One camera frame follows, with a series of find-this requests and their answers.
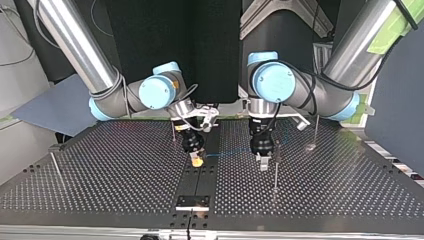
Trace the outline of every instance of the vertical metal pin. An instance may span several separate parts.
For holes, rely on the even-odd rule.
[[[62,182],[63,190],[66,191],[65,181],[63,181],[62,173],[60,172],[60,168],[59,168],[59,165],[57,164],[56,157],[54,156],[54,153],[52,152],[50,153],[50,156],[53,159],[53,163],[54,163],[54,167],[56,168],[57,175],[59,175],[60,181]]]
[[[175,142],[177,141],[177,138],[175,136],[175,126],[173,121],[171,121],[171,127],[172,127],[172,141]]]
[[[281,161],[281,153],[280,153],[280,141],[275,140],[275,152],[274,152],[274,160],[275,160],[275,174],[274,174],[274,193],[278,193],[278,165]]]
[[[275,163],[274,193],[278,192],[278,162]]]
[[[306,145],[306,151],[312,151],[317,147],[318,126],[319,126],[319,116],[317,116],[317,121],[315,123],[314,140],[312,143],[309,143],[308,145]]]

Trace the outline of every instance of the gray panel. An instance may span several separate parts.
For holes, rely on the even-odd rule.
[[[72,75],[55,87],[25,103],[12,113],[22,121],[75,136],[96,119],[88,107],[90,95],[79,75]]]
[[[424,175],[423,48],[424,22],[393,50],[372,100],[375,116],[365,133],[414,171]]]
[[[170,122],[106,122],[54,155],[62,179],[47,158],[0,188],[0,223],[148,228],[174,221],[188,159]]]

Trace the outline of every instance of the black cable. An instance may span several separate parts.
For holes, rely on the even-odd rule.
[[[50,41],[50,39],[43,33],[43,30],[40,27],[40,21],[38,19],[39,9],[40,9],[40,0],[35,0],[35,5],[33,9],[35,28],[37,29],[38,33],[41,35],[42,38],[44,38],[46,42],[48,42],[53,47],[60,49],[60,47],[57,44]]]
[[[269,121],[269,123],[266,125],[266,127],[257,133],[253,133],[253,136],[261,135],[262,133],[267,132],[271,128],[271,126],[275,123],[275,121],[277,121],[277,116],[278,116],[278,113],[280,112],[280,108],[281,108],[281,103],[278,104],[277,110],[275,111],[274,116],[272,117],[271,121]]]
[[[306,99],[308,99],[308,98],[312,98],[312,101],[313,101],[313,105],[314,105],[314,111],[312,112],[312,113],[310,113],[311,115],[316,115],[317,114],[317,101],[316,101],[316,97],[315,97],[315,94],[314,94],[314,88],[312,87],[312,85],[309,83],[309,81],[308,81],[308,79],[306,79],[306,77],[304,76],[304,73],[302,73],[297,67],[295,67],[295,66],[293,66],[292,64],[290,64],[290,63],[288,63],[288,62],[286,62],[286,61],[283,61],[283,60],[278,60],[278,59],[275,59],[275,60],[267,60],[267,61],[263,61],[263,62],[260,62],[258,65],[256,65],[253,69],[252,69],[252,73],[255,73],[261,66],[263,66],[263,65],[265,65],[265,64],[267,64],[267,63],[270,63],[270,62],[279,62],[279,63],[281,63],[281,64],[284,64],[284,65],[286,65],[287,67],[289,67],[291,70],[293,70],[294,72],[296,72],[299,76],[300,76],[300,78],[302,79],[302,81],[306,84],[306,86],[308,87],[308,90],[309,90],[309,93],[308,93],[308,96],[306,97]],[[253,75],[254,74],[251,74],[250,75],[250,79],[249,79],[249,83],[250,84],[253,84]],[[316,81],[316,79],[315,78],[312,78],[311,79],[311,81],[312,81],[312,84],[313,85],[315,85],[316,83],[314,82],[314,81]]]
[[[91,4],[90,14],[91,14],[91,21],[93,22],[94,26],[99,30],[101,33],[103,33],[106,36],[113,37],[112,34],[106,32],[105,30],[101,29],[99,25],[97,25],[96,19],[94,17],[94,6],[96,5],[97,0],[94,0]]]
[[[396,3],[396,6],[399,8],[399,11],[402,13],[403,17],[408,21],[409,25],[411,25],[412,29],[417,30],[417,22],[415,22],[415,19],[412,17],[411,12],[409,12],[405,4],[403,4],[402,0],[394,1]]]
[[[6,6],[3,6],[3,5],[0,4],[0,10],[4,14],[3,17],[8,21],[8,23],[11,25],[11,27],[14,28],[14,30],[17,32],[18,36],[31,48],[31,52],[28,54],[27,57],[25,57],[21,60],[18,60],[18,61],[15,61],[15,62],[9,62],[9,63],[2,63],[2,64],[0,64],[0,67],[11,66],[11,65],[23,63],[23,62],[27,61],[28,59],[30,59],[32,57],[32,55],[34,55],[34,52],[35,52],[34,49],[32,48],[32,46],[30,45],[30,43],[28,42],[28,40],[19,31],[18,27],[16,27],[16,25],[13,23],[13,21],[7,16],[6,11],[10,10],[12,13],[14,13],[17,17],[20,18],[19,14],[16,12],[16,10],[11,9],[11,8],[5,8],[5,7]]]
[[[28,59],[30,59],[32,57],[32,55],[34,55],[34,49],[31,50],[31,53],[28,55],[28,57],[26,57],[26,58],[24,58],[22,60],[16,61],[16,62],[10,62],[10,63],[0,64],[0,67],[5,67],[5,66],[10,66],[10,65],[16,65],[16,64],[19,64],[19,63],[23,63],[23,62],[27,61]]]
[[[317,7],[315,8],[314,20],[312,21],[312,64],[315,71],[320,72],[319,71],[320,69],[318,69],[317,63],[315,61],[315,51],[314,51],[315,24],[317,23],[318,11],[319,11],[319,0],[317,0]]]
[[[371,85],[374,82],[374,80],[377,78],[377,76],[380,74],[380,72],[383,69],[383,66],[386,63],[387,59],[389,58],[389,56],[392,53],[393,49],[395,48],[395,46],[399,43],[399,41],[401,39],[402,39],[401,36],[399,36],[399,38],[396,39],[396,41],[392,44],[392,46],[389,48],[389,50],[387,50],[387,52],[384,55],[384,57],[381,59],[380,66],[378,66],[378,69],[374,73],[374,75],[372,76],[372,78],[367,83],[365,83],[362,86],[359,86],[359,87],[347,87],[347,86],[345,86],[343,84],[340,84],[340,83],[332,80],[331,78],[325,76],[324,74],[316,74],[314,72],[307,71],[307,70],[304,70],[304,72],[306,72],[309,75],[315,76],[315,77],[319,78],[320,80],[322,80],[322,81],[324,81],[324,82],[326,82],[326,83],[328,83],[328,84],[330,84],[330,85],[332,85],[334,87],[337,87],[337,88],[340,88],[340,89],[343,89],[343,90],[346,90],[346,91],[357,91],[357,90],[364,89],[364,88],[368,87],[369,85]]]

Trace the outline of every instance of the cable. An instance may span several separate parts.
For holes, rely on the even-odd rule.
[[[197,89],[197,87],[199,86],[199,84],[193,84],[193,85],[191,85],[188,89],[187,89],[187,92],[186,92],[186,94],[184,94],[184,96],[182,96],[182,97],[180,97],[175,103],[179,103],[179,102],[181,102],[182,100],[184,100],[184,99],[186,99],[188,96],[190,96],[196,89]]]
[[[94,0],[93,3],[91,4],[91,11],[90,11],[90,13],[91,13],[91,21],[93,22],[93,24],[97,28],[97,30],[99,30],[101,33],[103,33],[106,36],[113,37],[112,34],[107,33],[106,31],[104,31],[103,29],[101,29],[99,27],[99,25],[97,25],[97,23],[96,23],[96,19],[94,18],[94,6],[96,5],[96,2],[97,2],[97,0]]]
[[[28,54],[28,56],[27,57],[25,57],[25,58],[23,58],[23,59],[21,59],[21,60],[18,60],[18,61],[15,61],[15,62],[10,62],[10,63],[3,63],[3,64],[0,64],[0,67],[5,67],[5,66],[11,66],[11,65],[16,65],[16,64],[19,64],[19,63],[23,63],[23,62],[25,62],[25,61],[27,61],[28,59],[30,59],[31,57],[32,57],[32,55],[34,55],[34,49],[32,48],[32,46],[31,46],[31,44],[28,42],[28,40],[24,37],[24,35],[19,31],[19,29],[18,29],[18,27],[15,25],[15,23],[13,23],[13,21],[10,19],[10,17],[7,15],[7,13],[6,13],[6,11],[11,11],[12,13],[14,13],[17,17],[19,17],[20,18],[20,16],[19,16],[19,13],[15,10],[15,9],[13,9],[13,8],[11,8],[11,7],[8,7],[8,6],[5,6],[5,5],[1,5],[0,4],[0,10],[2,10],[2,12],[3,12],[3,17],[6,19],[6,21],[8,22],[8,24],[9,24],[9,26],[11,26],[15,31],[16,31],[16,33],[17,33],[17,35],[18,35],[18,37],[19,38],[21,38],[30,48],[31,48],[31,52]]]
[[[188,96],[190,96],[196,89],[197,89],[197,87],[198,87],[199,85],[198,84],[193,84],[193,85],[191,85],[188,89],[187,89],[187,92],[182,96],[182,97],[180,97],[177,101],[175,101],[175,103],[174,103],[174,105],[175,104],[178,104],[179,102],[181,102],[181,101],[183,101],[184,99],[186,99]],[[201,131],[203,131],[203,130],[205,130],[205,128],[197,128],[197,127],[195,127],[195,126],[193,126],[193,125],[191,125],[191,123],[189,123],[183,116],[181,116],[181,114],[179,114],[178,113],[178,111],[174,111],[174,109],[172,109],[172,108],[170,108],[170,107],[167,107],[167,110],[168,111],[171,111],[171,112],[173,112],[175,115],[177,115],[179,118],[181,118],[181,120],[185,123],[185,124],[187,124],[191,129],[193,129],[193,130],[195,130],[195,131],[198,131],[198,132],[201,132]]]
[[[345,86],[343,84],[340,84],[340,83],[338,83],[338,82],[330,79],[329,77],[325,76],[324,74],[316,74],[316,73],[313,73],[313,72],[308,71],[308,70],[303,70],[303,71],[306,72],[306,73],[308,73],[308,74],[310,74],[310,75],[312,75],[312,76],[315,76],[315,77],[319,78],[320,80],[322,80],[322,81],[324,81],[324,82],[326,82],[326,83],[328,83],[328,84],[330,84],[330,85],[332,85],[334,87],[337,87],[337,88],[340,88],[340,89],[343,89],[343,90],[346,90],[346,91],[357,91],[357,90],[361,90],[361,89],[364,89],[364,88],[368,87],[378,77],[378,75],[380,74],[381,70],[383,69],[384,64],[386,63],[387,59],[389,58],[390,54],[392,53],[393,49],[395,48],[395,46],[399,43],[399,41],[401,39],[402,39],[402,37],[399,36],[396,39],[396,41],[392,44],[392,46],[389,48],[389,50],[387,50],[386,54],[381,59],[381,63],[378,66],[377,71],[374,73],[374,75],[372,76],[372,78],[367,83],[365,83],[364,85],[359,86],[359,87],[347,87],[347,86]]]
[[[30,48],[32,48],[31,44],[28,42],[25,36],[21,33],[21,31],[19,31],[18,27],[15,25],[12,19],[10,19],[10,17],[7,15],[7,11],[11,11],[13,14],[15,14],[17,17],[20,18],[19,13],[15,9],[10,8],[8,6],[1,5],[1,4],[0,4],[0,9],[3,10],[4,13],[2,15],[6,19],[9,26],[11,26],[15,30],[15,32],[19,35],[22,41],[24,41]]]
[[[275,121],[277,120],[277,116],[278,116],[278,113],[280,112],[280,108],[281,108],[281,103],[278,103],[277,110],[275,110],[275,114],[274,114],[274,116],[272,117],[271,121],[269,121],[269,123],[267,124],[267,126],[266,126],[264,129],[262,129],[261,131],[259,131],[259,132],[257,132],[257,133],[253,133],[253,136],[261,135],[262,133],[267,132],[267,131],[271,128],[271,126],[272,126],[272,125],[275,123]]]
[[[295,71],[300,76],[300,78],[306,84],[306,86],[308,87],[308,90],[309,90],[308,96],[306,97],[305,102],[309,101],[309,99],[312,98],[313,106],[314,106],[314,111],[312,111],[312,113],[310,113],[310,114],[311,115],[316,115],[318,110],[317,110],[317,101],[316,101],[316,97],[315,97],[315,94],[314,94],[314,88],[309,83],[308,79],[304,76],[304,74],[298,68],[296,68],[295,66],[293,66],[292,64],[290,64],[290,63],[288,63],[286,61],[283,61],[283,60],[278,60],[278,59],[276,59],[276,60],[267,60],[267,61],[263,61],[263,62],[259,63],[258,65],[256,65],[252,69],[252,73],[256,72],[261,66],[263,66],[263,65],[265,65],[267,63],[270,63],[270,62],[279,62],[279,63],[282,63],[282,64],[286,65],[287,67],[289,67],[291,70]],[[250,75],[250,79],[249,79],[249,82],[250,83],[253,83],[253,75],[254,74],[251,74]],[[315,78],[312,78],[311,81],[312,81],[312,84],[315,86],[316,85]]]
[[[57,44],[55,44],[52,41],[50,41],[50,39],[46,35],[44,35],[44,33],[43,33],[43,31],[42,31],[42,29],[40,27],[40,21],[38,19],[38,17],[39,17],[40,1],[41,0],[35,0],[35,5],[34,5],[34,9],[33,9],[35,28],[37,29],[37,31],[41,35],[41,37],[43,37],[44,40],[46,40],[46,42],[48,42],[53,47],[60,49]]]
[[[408,11],[408,9],[405,7],[405,5],[403,4],[403,2],[401,0],[395,0],[397,7],[399,8],[399,10],[401,11],[402,15],[406,18],[406,20],[408,20],[409,24],[411,25],[411,27],[414,30],[418,29],[417,23],[415,22],[415,20],[413,19],[413,17],[411,16],[410,12]],[[315,9],[315,14],[314,14],[314,21],[312,23],[312,42],[314,41],[314,32],[315,32],[315,22],[316,22],[316,18],[318,16],[318,10],[319,10],[319,2],[317,1],[317,8]],[[375,79],[377,79],[378,75],[380,74],[381,70],[383,69],[383,66],[385,64],[385,62],[387,61],[387,59],[389,58],[390,54],[392,53],[393,49],[395,48],[395,46],[399,43],[399,41],[402,39],[402,36],[399,36],[396,41],[392,44],[392,46],[390,46],[389,50],[387,50],[386,54],[384,55],[384,57],[381,59],[381,63],[377,68],[377,71],[374,73],[374,75],[372,76],[372,78],[366,82],[364,85],[362,86],[358,86],[358,87],[347,87],[343,84],[340,84],[336,81],[334,81],[333,79],[329,78],[328,76],[326,76],[325,74],[322,73],[315,73],[313,71],[308,71],[308,70],[303,70],[304,72],[308,73],[309,75],[315,76],[318,79],[334,86],[337,87],[339,89],[342,90],[346,90],[346,91],[357,91],[357,90],[361,90],[364,89],[366,87],[368,87],[369,85],[371,85]],[[312,57],[312,61],[314,63],[314,67],[318,70],[318,67],[315,66],[315,55],[313,54]]]
[[[27,61],[28,59],[30,59],[33,54],[34,54],[34,49],[31,50],[31,53],[26,58],[24,58],[22,60],[19,60],[19,61],[16,61],[16,62],[0,64],[0,67],[5,67],[5,66],[10,66],[10,65],[16,65],[16,64],[19,64],[19,63],[23,63],[23,62]]]
[[[181,120],[187,124],[191,129],[193,129],[194,131],[198,131],[198,132],[202,132],[203,130],[205,130],[205,128],[197,128],[193,125],[191,125],[191,123],[189,123],[183,116],[181,116],[177,111],[174,111],[172,108],[168,107],[167,108],[168,111],[173,112],[175,115],[177,115],[179,118],[181,118]]]
[[[315,8],[314,13],[314,20],[312,21],[312,64],[315,68],[316,72],[320,72],[318,69],[317,62],[315,61],[315,51],[314,51],[314,42],[315,42],[315,24],[317,23],[317,17],[318,17],[318,11],[319,11],[319,0],[317,0],[317,7]]]
[[[415,19],[412,17],[411,12],[409,12],[405,4],[403,4],[402,0],[394,1],[396,3],[396,6],[399,8],[399,11],[402,13],[403,17],[408,21],[409,25],[411,25],[412,29],[417,30],[417,22],[415,22]]]
[[[109,97],[122,84],[123,91],[124,91],[125,110],[126,110],[126,113],[127,113],[128,117],[129,118],[132,118],[130,107],[129,107],[129,104],[130,103],[128,101],[128,90],[129,90],[129,88],[127,86],[127,82],[125,80],[125,77],[119,72],[119,70],[115,66],[113,66],[113,68],[116,71],[116,80],[113,83],[112,87],[110,87],[109,89],[107,89],[105,92],[102,92],[102,93],[93,94],[93,93],[90,92],[90,96],[95,101],[101,101],[101,100],[106,99],[107,97]]]

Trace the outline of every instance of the end effector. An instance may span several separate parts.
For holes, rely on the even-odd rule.
[[[274,152],[272,131],[281,104],[336,121],[350,118],[359,105],[358,93],[321,82],[278,60],[276,52],[251,53],[247,70],[250,149],[261,170]]]
[[[200,167],[205,155],[205,141],[198,132],[211,130],[219,114],[218,110],[209,106],[194,107],[189,95],[197,85],[187,90],[176,62],[154,68],[153,74],[129,84],[126,89],[116,87],[107,95],[92,95],[89,102],[91,113],[98,120],[107,121],[125,116],[128,111],[136,113],[148,109],[166,109],[171,115],[175,130],[183,137],[184,151],[190,155],[193,166]],[[197,117],[204,117],[201,124]]]

